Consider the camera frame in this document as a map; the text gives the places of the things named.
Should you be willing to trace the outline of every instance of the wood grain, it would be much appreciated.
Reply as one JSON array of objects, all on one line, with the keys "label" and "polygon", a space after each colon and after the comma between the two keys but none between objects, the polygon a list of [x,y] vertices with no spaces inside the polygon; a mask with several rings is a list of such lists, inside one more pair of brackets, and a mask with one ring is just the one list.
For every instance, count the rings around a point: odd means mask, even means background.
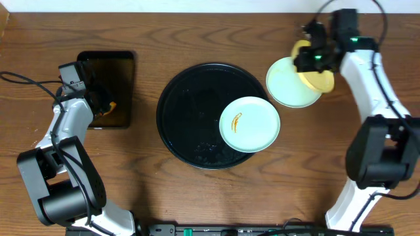
[{"label": "wood grain", "polygon": [[[288,56],[311,14],[21,14],[10,16],[0,45],[0,70],[35,80],[54,79],[58,66],[83,50],[132,50],[136,81],[132,125],[89,130],[85,148],[104,180],[108,198],[146,223],[282,224],[290,217],[322,221],[346,180],[345,151],[360,126],[342,77],[314,105],[276,104],[277,140],[227,170],[202,170],[172,156],[156,128],[156,105],[166,84],[183,69],[228,62],[265,85],[273,62]],[[420,16],[390,15],[383,63],[412,115],[420,116]],[[378,15],[361,15],[365,35],[379,35]],[[53,117],[52,100],[32,86],[0,81],[0,234],[63,235],[36,218],[16,167]],[[420,173],[395,194],[414,188]],[[397,235],[420,232],[420,198],[383,199],[367,224],[390,224]]]}]

